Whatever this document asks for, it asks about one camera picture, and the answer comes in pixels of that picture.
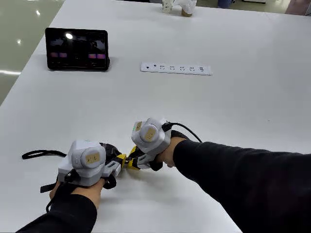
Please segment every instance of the black cuff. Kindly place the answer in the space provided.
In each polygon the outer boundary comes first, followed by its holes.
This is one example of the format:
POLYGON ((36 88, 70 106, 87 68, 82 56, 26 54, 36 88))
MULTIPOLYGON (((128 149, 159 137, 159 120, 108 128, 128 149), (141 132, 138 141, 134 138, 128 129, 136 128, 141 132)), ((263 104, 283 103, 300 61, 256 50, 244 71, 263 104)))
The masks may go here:
POLYGON ((191 180, 194 180, 192 174, 194 172, 193 170, 196 169, 196 166, 192 166, 191 163, 196 162, 194 159, 195 150, 199 145, 199 142, 184 140, 178 143, 174 149, 173 161, 176 168, 180 171, 180 173, 191 180))
POLYGON ((97 218, 94 203, 85 196, 70 194, 56 200, 49 212, 50 215, 61 217, 72 223, 76 232, 91 232, 97 218))

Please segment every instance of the reflective floor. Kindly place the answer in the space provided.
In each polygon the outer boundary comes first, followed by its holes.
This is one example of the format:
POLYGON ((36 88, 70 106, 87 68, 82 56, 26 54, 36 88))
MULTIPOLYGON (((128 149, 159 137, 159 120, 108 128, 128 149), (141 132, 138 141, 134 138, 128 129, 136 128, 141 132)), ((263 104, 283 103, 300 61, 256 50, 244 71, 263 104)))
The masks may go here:
MULTIPOLYGON (((0 104, 23 70, 64 0, 0 0, 0 104)), ((284 13, 290 0, 253 3, 237 0, 231 9, 284 13)), ((217 7, 217 0, 198 0, 217 7)))

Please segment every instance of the white table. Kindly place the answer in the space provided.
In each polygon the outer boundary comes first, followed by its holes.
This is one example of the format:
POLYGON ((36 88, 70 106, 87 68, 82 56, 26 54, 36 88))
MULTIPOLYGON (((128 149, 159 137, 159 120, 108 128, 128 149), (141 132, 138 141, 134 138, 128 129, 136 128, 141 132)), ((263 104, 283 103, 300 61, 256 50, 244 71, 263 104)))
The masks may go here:
MULTIPOLYGON (((0 231, 44 213, 40 194, 61 158, 23 161, 34 149, 67 152, 74 139, 128 153, 136 120, 183 122, 203 140, 310 152, 311 18, 159 4, 67 0, 52 27, 105 29, 111 68, 48 71, 44 39, 0 108, 0 231), (214 75, 143 73, 142 61, 211 65, 214 75)), ((230 233, 224 209, 176 169, 123 171, 102 192, 94 232, 230 233)))

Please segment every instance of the black sleeve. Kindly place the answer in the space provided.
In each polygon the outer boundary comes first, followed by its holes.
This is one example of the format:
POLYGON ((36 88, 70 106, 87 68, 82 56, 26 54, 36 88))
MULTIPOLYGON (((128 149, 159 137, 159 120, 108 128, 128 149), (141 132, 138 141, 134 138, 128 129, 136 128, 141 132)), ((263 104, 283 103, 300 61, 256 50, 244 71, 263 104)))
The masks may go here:
POLYGON ((244 233, 311 232, 311 155, 180 142, 177 169, 244 233))
POLYGON ((90 233, 97 217, 93 202, 77 194, 56 201, 51 210, 18 233, 90 233))

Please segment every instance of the human hand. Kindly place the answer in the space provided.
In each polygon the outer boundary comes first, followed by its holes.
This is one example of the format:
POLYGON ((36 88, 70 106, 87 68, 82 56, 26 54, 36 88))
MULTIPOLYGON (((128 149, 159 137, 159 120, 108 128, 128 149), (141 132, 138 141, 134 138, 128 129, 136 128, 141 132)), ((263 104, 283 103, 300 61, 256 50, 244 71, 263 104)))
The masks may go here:
POLYGON ((171 138, 171 143, 170 143, 169 147, 167 147, 165 149, 165 151, 163 151, 162 153, 160 153, 156 157, 156 161, 158 163, 165 162, 168 167, 175 166, 175 163, 173 161, 173 154, 174 154, 175 147, 177 146, 178 143, 180 143, 180 142, 182 142, 184 140, 186 140, 186 139, 184 139, 182 137, 172 137, 171 138))
MULTIPOLYGON (((98 209, 99 203, 101 201, 101 190, 104 184, 105 184, 105 180, 101 178, 96 184, 90 187, 85 187, 85 188, 77 187, 71 194, 79 194, 79 195, 87 197, 94 203, 96 209, 98 209)), ((50 192, 51 199, 55 196, 55 193, 59 185, 60 185, 60 182, 57 181, 55 188, 50 192)))

